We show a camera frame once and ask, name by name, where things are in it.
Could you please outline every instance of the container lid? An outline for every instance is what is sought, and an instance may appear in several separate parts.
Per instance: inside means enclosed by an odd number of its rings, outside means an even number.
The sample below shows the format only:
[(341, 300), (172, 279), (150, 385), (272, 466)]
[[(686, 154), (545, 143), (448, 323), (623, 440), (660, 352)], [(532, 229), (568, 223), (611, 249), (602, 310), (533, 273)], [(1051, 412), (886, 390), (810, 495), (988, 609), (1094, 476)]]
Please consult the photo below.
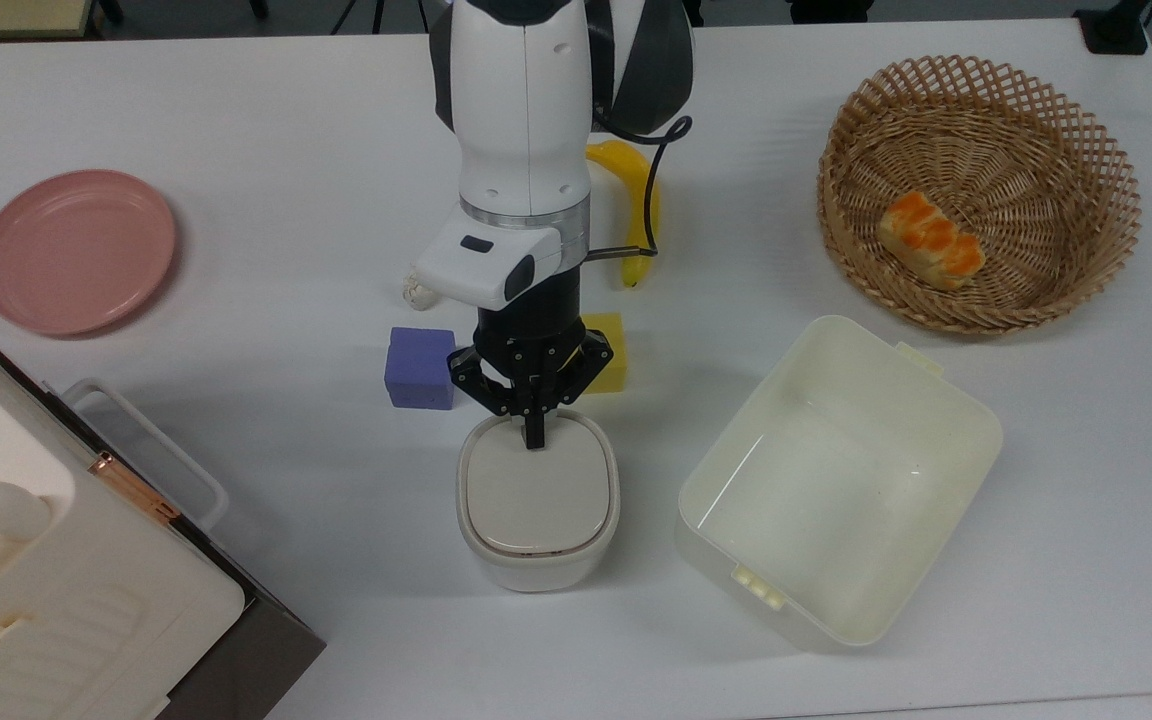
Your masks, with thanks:
[(468, 523), (493, 550), (555, 555), (592, 541), (607, 524), (607, 452), (578, 420), (548, 419), (540, 450), (528, 450), (517, 425), (505, 420), (468, 452)]

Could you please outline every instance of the white table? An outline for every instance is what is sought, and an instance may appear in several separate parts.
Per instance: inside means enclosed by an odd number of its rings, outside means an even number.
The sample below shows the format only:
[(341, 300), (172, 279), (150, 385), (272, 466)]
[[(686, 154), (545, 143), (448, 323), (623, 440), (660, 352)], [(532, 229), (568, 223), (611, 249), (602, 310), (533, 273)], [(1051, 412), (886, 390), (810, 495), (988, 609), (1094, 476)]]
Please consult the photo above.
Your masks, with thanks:
[[(456, 192), (420, 37), (0, 46), (0, 207), (109, 167), (168, 197), (183, 263), (137, 323), (0, 346), (63, 388), (100, 376), (227, 483), (218, 536), (328, 650), (275, 712), (354, 717), (780, 717), (1152, 694), (1152, 54), (1093, 58), (1073, 20), (713, 28), (696, 33), (695, 131), (664, 161), (664, 256), (626, 318), (631, 387), (577, 409), (612, 437), (623, 514), (602, 568), (518, 596), (475, 568), (453, 467), (485, 412), (396, 410), (408, 263)], [(1096, 111), (1137, 167), (1137, 255), (1061, 323), (1002, 340), (916, 329), (824, 255), (814, 173), (833, 114), (888, 61), (1011, 61)], [(599, 199), (608, 196), (599, 176)], [(608, 211), (614, 206), (616, 211)], [(602, 204), (596, 222), (623, 214)], [(1005, 450), (887, 637), (788, 647), (682, 562), (680, 484), (818, 314), (946, 367)]]
[(870, 712), (847, 720), (1152, 720), (1152, 696)]

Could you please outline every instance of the floor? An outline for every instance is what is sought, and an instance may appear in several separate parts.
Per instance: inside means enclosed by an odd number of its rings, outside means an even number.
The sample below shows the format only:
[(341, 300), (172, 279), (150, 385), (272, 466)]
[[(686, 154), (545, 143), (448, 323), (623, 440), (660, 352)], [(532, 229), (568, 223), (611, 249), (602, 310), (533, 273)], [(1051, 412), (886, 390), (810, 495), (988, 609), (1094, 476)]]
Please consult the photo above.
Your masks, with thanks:
[[(247, 0), (120, 0), (126, 18), (103, 23), (108, 40), (151, 37), (236, 37), (263, 35), (328, 35), (340, 23), (342, 35), (371, 32), (376, 1), (270, 0), (270, 17), (257, 20)], [(444, 0), (380, 0), (385, 33), (420, 32), (419, 3), (433, 18)], [(870, 22), (971, 18), (1068, 18), (1079, 8), (1108, 8), (1112, 0), (876, 0)], [(783, 0), (704, 0), (707, 26), (748, 26), (790, 22)], [(1152, 41), (1152, 23), (1149, 26)]]

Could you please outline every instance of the white container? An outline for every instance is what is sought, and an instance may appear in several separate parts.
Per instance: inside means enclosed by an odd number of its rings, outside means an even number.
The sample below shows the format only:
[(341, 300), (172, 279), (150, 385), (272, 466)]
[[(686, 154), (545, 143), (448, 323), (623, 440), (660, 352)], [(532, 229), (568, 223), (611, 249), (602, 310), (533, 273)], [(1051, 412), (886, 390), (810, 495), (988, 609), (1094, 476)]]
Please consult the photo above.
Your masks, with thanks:
[(151, 719), (243, 609), (111, 467), (0, 369), (0, 717)]
[(864, 646), (890, 628), (1001, 447), (996, 416), (940, 367), (826, 316), (687, 479), (679, 548), (795, 644), (797, 612)]
[(602, 429), (559, 410), (544, 450), (508, 418), (479, 423), (457, 472), (461, 533), (500, 588), (556, 591), (602, 560), (621, 516), (616, 456)]

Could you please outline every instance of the white plastic box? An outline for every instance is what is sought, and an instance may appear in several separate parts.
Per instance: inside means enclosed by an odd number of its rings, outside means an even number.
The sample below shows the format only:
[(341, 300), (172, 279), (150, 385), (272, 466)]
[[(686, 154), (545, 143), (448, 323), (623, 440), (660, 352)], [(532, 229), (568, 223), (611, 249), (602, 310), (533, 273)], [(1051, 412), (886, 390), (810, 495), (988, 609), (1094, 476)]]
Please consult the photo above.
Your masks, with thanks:
[(996, 416), (940, 367), (826, 316), (687, 479), (679, 548), (795, 644), (813, 644), (804, 617), (864, 646), (914, 596), (1001, 447)]

